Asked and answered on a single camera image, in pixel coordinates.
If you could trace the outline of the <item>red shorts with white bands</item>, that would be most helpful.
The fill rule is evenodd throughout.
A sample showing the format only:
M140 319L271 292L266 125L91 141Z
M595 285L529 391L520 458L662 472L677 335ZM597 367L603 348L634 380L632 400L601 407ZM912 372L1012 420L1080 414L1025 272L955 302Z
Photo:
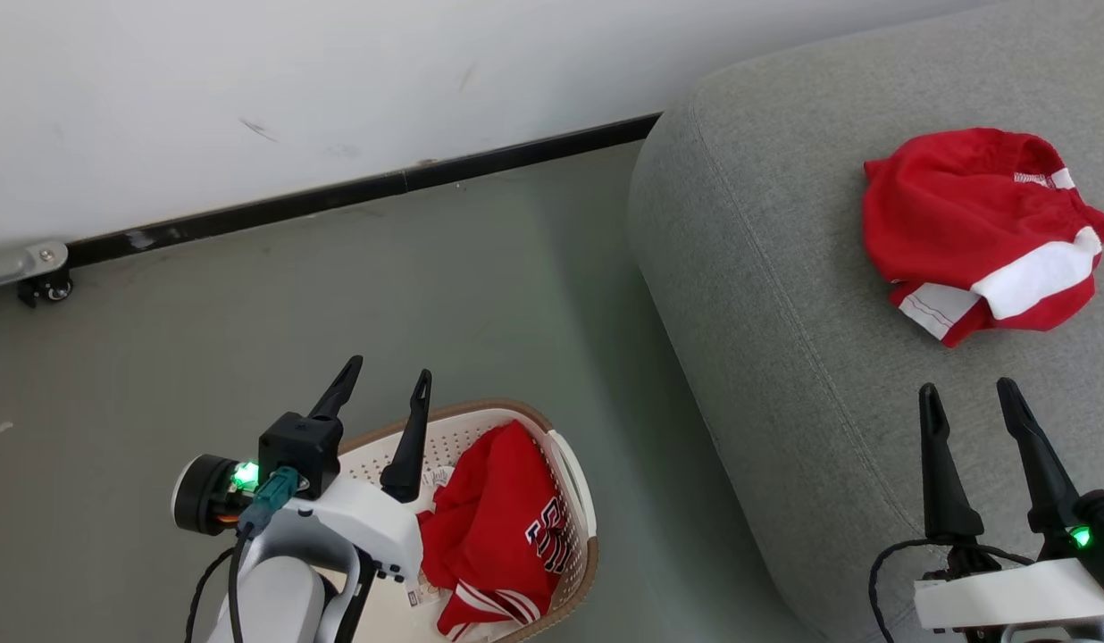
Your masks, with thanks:
M864 171L867 255L892 305L943 345L981 330L1047 333L1095 296L1104 212L1045 139L932 133Z

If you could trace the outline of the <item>small black caster wheel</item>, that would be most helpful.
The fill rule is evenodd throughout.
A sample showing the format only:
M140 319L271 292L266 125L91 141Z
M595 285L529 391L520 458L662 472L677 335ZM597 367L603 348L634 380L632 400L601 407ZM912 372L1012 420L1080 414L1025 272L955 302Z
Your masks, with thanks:
M70 271L61 270L40 274L38 277L21 280L15 284L18 301L26 305L29 309L38 309L38 302L46 304L59 304L66 301L74 289L74 281L71 280Z

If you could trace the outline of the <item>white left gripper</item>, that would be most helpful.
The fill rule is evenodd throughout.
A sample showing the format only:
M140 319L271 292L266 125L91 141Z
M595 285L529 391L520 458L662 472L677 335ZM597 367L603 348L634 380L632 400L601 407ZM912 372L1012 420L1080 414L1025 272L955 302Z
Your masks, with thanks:
M352 355L308 414L312 419L338 419L363 369L362 355ZM381 563L381 569L404 583L418 583L424 546L416 514L410 502L420 497L432 373L422 369L410 396L410 414L396 452L381 473L380 485L365 479L339 477L316 500L291 499L284 515L294 515L306 528L319 525Z

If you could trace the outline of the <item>red printed basketball jersey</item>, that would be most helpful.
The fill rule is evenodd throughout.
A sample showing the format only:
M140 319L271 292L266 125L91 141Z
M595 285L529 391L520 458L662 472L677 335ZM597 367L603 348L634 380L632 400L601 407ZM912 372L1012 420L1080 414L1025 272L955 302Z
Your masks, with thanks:
M548 613L567 565L567 509L520 421L475 440L433 504L418 515L422 573L450 593L442 636L468 640L475 628Z

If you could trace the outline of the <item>grey metal partition frame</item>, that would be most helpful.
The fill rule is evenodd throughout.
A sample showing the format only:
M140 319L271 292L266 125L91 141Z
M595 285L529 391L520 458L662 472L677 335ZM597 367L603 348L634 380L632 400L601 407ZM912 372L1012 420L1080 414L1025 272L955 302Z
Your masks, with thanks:
M57 240L26 246L0 249L0 288L25 280L38 280L70 263L70 246Z

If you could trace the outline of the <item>white brown-rimmed laundry basket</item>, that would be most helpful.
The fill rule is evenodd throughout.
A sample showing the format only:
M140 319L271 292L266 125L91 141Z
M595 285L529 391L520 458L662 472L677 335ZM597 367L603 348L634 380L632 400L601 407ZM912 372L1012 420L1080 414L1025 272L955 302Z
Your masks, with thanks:
M565 508L564 565L546 614L531 625L495 622L479 625L459 640L448 640L435 628L449 591L435 589L420 575L417 589L407 589L391 577L376 580L370 590L353 643L526 643L563 622L585 602L598 572L596 507L588 479L567 439L552 423L519 400L490 398L446 405L429 412L422 484L417 500L408 508L420 514L433 510L433 494L446 483L467 447L495 426L518 421L531 435L555 481L559 502Z

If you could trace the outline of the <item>grey fabric sofa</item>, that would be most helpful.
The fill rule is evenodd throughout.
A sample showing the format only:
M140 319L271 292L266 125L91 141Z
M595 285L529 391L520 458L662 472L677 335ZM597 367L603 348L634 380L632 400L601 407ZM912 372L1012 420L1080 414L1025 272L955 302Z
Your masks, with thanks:
M1104 489L1104 257L1072 322L949 349L866 255L862 164L977 126L1045 138L1104 211L1104 0L1002 0L734 64L665 110L635 166L631 251L774 586L822 643L880 639L871 562L923 536L924 383L986 541L1041 548L1001 376L1078 489Z

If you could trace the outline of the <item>black wall baseboard strip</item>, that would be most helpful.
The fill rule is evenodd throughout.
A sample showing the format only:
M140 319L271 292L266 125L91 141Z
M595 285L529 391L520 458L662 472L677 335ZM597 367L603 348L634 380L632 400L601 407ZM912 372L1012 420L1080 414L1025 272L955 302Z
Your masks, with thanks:
M119 260L159 249L172 247L208 238L230 235L263 225L312 217L331 209L359 205L393 196L413 194L425 188L456 185L495 172L519 170L532 164L554 162L578 154L609 149L641 141L658 122L658 113L629 122L606 123L539 141L514 144L502 149L478 152L438 162L417 164L404 170L385 172L359 180L347 180L326 188L278 196L253 203L180 217L155 224L87 238L70 245L70 267Z

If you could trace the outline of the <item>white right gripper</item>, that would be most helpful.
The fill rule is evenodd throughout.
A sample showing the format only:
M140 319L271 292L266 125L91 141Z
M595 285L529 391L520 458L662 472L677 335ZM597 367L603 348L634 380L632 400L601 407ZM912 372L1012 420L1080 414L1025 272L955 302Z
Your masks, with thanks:
M1033 502L1027 521L1045 537L1078 525L1078 489L1013 379L996 384L1004 423L1013 438ZM935 384L919 389L924 535L976 544L984 533L949 451L949 421ZM988 632L1000 637L1104 637L1104 590L1078 559L1054 559L958 580L913 586L919 622L937 632Z

